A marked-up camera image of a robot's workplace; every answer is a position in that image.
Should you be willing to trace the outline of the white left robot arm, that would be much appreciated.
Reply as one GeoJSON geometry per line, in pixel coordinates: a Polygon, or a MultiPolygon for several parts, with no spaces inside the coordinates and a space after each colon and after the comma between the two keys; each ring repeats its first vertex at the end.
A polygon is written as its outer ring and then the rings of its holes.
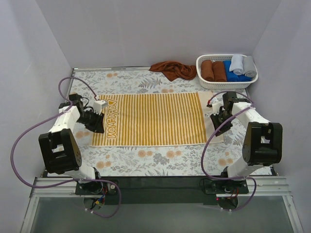
{"type": "Polygon", "coordinates": [[[83,97],[69,95],[69,101],[60,104],[59,113],[48,133],[38,138],[45,168],[49,174],[67,175],[86,183],[92,194],[103,190],[103,181],[98,179],[97,169],[83,162],[82,154],[73,135],[76,123],[83,124],[94,133],[104,133],[103,109],[108,106],[105,100],[96,100],[92,107],[84,106],[83,97]]]}

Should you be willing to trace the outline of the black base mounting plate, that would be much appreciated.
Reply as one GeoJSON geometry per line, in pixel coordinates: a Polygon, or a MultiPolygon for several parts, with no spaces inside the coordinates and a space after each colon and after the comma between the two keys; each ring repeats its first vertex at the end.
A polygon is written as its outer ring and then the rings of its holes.
{"type": "Polygon", "coordinates": [[[77,184],[79,196],[105,195],[106,205],[202,203],[237,208],[237,195],[248,194],[246,181],[211,180],[206,176],[103,177],[95,184],[77,184]]]}

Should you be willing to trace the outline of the rolled light blue towel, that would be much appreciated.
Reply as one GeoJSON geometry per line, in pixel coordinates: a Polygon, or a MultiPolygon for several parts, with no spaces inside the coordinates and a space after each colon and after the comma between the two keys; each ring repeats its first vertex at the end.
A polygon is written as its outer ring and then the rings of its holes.
{"type": "Polygon", "coordinates": [[[235,75],[242,75],[244,73],[243,69],[243,56],[240,54],[234,54],[231,58],[231,65],[229,71],[233,72],[235,75]]]}

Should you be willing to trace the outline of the rolled grey towel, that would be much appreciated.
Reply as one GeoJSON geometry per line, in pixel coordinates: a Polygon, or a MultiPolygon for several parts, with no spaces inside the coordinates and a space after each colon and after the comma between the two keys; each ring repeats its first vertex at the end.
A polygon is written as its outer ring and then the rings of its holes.
{"type": "Polygon", "coordinates": [[[248,78],[254,78],[257,75],[256,67],[252,56],[246,56],[243,58],[243,74],[248,78]]]}

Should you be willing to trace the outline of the crumpled brown towel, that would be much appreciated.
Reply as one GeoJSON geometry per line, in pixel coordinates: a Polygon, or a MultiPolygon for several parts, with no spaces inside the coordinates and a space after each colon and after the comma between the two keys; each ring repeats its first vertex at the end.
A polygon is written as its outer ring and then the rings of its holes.
{"type": "Polygon", "coordinates": [[[196,66],[184,65],[176,61],[165,61],[153,64],[149,71],[161,72],[170,82],[178,78],[192,80],[197,75],[196,66]]]}

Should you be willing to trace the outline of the white plastic basket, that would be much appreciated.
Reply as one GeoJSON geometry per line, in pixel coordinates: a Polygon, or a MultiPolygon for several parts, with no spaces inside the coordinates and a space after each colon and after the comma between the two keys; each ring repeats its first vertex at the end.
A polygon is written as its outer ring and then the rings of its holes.
{"type": "Polygon", "coordinates": [[[205,54],[201,55],[196,59],[196,70],[197,70],[197,76],[200,82],[200,85],[205,89],[246,89],[250,84],[255,83],[258,78],[258,70],[255,66],[256,70],[256,76],[252,78],[249,82],[209,82],[202,78],[201,76],[201,64],[205,60],[211,60],[211,61],[224,61],[224,60],[230,60],[232,58],[233,54],[205,54]]]}

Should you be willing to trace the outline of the rolled brown towel left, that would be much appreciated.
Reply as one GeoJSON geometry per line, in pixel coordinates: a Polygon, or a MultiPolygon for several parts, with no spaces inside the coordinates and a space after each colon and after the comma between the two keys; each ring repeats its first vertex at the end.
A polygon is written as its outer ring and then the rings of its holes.
{"type": "Polygon", "coordinates": [[[204,80],[208,82],[214,81],[214,73],[212,70],[212,61],[205,60],[201,63],[201,76],[204,80]]]}

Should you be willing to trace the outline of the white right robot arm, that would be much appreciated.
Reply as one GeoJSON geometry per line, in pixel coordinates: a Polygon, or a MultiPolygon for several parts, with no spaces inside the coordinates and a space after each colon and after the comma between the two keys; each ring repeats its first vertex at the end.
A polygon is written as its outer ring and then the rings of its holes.
{"type": "Polygon", "coordinates": [[[218,178],[220,188],[231,193],[238,186],[237,180],[244,180],[256,170],[280,162],[283,127],[262,117],[246,95],[235,91],[222,91],[221,94],[222,102],[212,102],[216,95],[207,101],[207,107],[212,108],[210,118],[215,129],[209,141],[229,131],[234,119],[246,128],[242,156],[226,167],[218,178]]]}

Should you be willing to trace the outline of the rolled brown towel right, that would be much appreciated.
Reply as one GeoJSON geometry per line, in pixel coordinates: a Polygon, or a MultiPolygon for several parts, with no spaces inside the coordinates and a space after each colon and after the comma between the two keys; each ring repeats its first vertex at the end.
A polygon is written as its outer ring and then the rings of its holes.
{"type": "Polygon", "coordinates": [[[214,74],[215,82],[227,82],[225,66],[222,61],[216,61],[212,63],[212,71],[214,74]]]}

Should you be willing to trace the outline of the yellow striped towel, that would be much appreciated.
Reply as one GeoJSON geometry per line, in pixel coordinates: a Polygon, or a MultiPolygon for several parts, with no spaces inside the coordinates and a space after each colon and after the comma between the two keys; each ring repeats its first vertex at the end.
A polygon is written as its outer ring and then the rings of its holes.
{"type": "Polygon", "coordinates": [[[200,145],[214,132],[207,101],[213,93],[102,95],[104,133],[94,133],[94,147],[200,145]]]}

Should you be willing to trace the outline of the rolled brown towel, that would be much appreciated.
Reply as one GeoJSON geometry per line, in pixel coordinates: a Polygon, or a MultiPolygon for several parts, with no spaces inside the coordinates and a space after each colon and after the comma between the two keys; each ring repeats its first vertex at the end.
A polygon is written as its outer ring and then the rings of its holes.
{"type": "Polygon", "coordinates": [[[201,63],[201,76],[204,80],[208,82],[214,81],[214,73],[212,70],[212,61],[205,60],[201,63]]]}
{"type": "Polygon", "coordinates": [[[212,71],[214,74],[215,82],[227,82],[225,66],[222,61],[216,61],[212,63],[212,71]]]}

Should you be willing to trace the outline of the floral patterned table mat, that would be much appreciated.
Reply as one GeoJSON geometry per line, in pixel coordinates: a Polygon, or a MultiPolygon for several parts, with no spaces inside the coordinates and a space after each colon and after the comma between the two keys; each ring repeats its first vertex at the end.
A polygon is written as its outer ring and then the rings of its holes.
{"type": "MultiPolygon", "coordinates": [[[[94,94],[145,94],[202,92],[198,79],[173,82],[148,70],[79,71],[67,81],[65,94],[77,93],[93,102],[94,94]]],[[[223,135],[223,142],[195,146],[170,147],[92,147],[92,133],[77,124],[74,136],[83,161],[98,169],[102,176],[190,176],[219,175],[242,154],[245,128],[234,120],[223,135]]]]}

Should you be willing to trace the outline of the aluminium frame rail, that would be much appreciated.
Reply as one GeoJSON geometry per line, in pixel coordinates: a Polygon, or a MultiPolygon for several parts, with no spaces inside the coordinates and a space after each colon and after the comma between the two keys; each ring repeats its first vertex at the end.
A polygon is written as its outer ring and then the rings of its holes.
{"type": "MultiPolygon", "coordinates": [[[[243,194],[239,191],[239,197],[248,197],[255,189],[255,196],[291,196],[292,192],[287,180],[283,176],[254,176],[256,184],[248,179],[247,187],[249,192],[243,194]]],[[[68,181],[70,178],[36,178],[35,185],[48,186],[63,181],[68,181]]],[[[75,196],[76,182],[69,182],[50,188],[32,188],[31,196],[36,197],[73,197],[75,196]]]]}

